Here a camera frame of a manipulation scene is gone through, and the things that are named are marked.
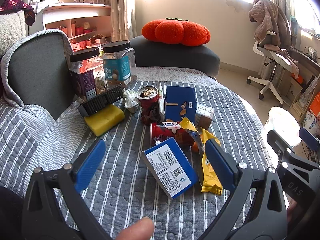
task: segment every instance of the blue gripper pad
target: blue gripper pad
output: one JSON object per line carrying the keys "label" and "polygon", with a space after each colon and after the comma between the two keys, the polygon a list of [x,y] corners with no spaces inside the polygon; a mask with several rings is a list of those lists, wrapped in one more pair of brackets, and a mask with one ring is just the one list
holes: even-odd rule
{"label": "blue gripper pad", "polygon": [[316,137],[314,137],[308,130],[304,127],[301,127],[299,130],[299,137],[304,141],[307,146],[314,151],[317,151],[319,148],[319,141]]}
{"label": "blue gripper pad", "polygon": [[225,153],[214,139],[205,143],[205,154],[222,186],[233,193],[236,189],[235,181],[238,175],[236,161],[229,153]]}
{"label": "blue gripper pad", "polygon": [[78,193],[88,187],[105,153],[106,144],[103,140],[96,139],[87,152],[80,154],[75,160],[72,175]]}

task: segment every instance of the gray cushion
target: gray cushion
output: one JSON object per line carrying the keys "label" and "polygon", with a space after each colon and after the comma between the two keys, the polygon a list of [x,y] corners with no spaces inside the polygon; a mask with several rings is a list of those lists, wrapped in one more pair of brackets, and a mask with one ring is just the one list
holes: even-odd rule
{"label": "gray cushion", "polygon": [[205,45],[188,47],[149,41],[143,36],[130,40],[137,67],[162,66],[197,69],[208,76],[217,76],[219,57]]}
{"label": "gray cushion", "polygon": [[42,106],[57,120],[74,96],[62,35],[41,35],[20,46],[10,59],[8,82],[25,105]]}

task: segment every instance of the crushed can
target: crushed can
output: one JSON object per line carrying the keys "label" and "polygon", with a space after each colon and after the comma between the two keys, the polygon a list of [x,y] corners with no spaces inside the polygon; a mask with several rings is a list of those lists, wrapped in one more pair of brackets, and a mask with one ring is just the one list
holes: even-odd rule
{"label": "crushed can", "polygon": [[158,89],[153,86],[142,87],[137,91],[136,97],[142,107],[141,122],[145,125],[160,122]]}
{"label": "crushed can", "polygon": [[181,147],[192,146],[193,138],[179,124],[180,122],[162,122],[162,124],[152,123],[150,125],[150,146],[157,142],[163,142],[173,137]]}

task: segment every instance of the teal label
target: teal label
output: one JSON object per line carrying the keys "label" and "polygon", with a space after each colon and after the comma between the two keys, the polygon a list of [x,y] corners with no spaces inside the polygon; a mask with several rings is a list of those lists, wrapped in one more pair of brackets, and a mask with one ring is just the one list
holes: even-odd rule
{"label": "teal label", "polygon": [[103,59],[103,68],[107,80],[124,82],[130,78],[129,57]]}

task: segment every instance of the blue box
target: blue box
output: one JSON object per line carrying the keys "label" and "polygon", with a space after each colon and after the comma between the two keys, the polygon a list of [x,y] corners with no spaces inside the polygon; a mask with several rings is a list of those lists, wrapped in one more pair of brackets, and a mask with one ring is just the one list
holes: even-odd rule
{"label": "blue box", "polygon": [[190,87],[167,86],[165,97],[165,120],[174,122],[187,117],[195,122],[197,110],[196,91]]}
{"label": "blue box", "polygon": [[173,137],[142,152],[141,157],[164,192],[176,198],[198,177]]}

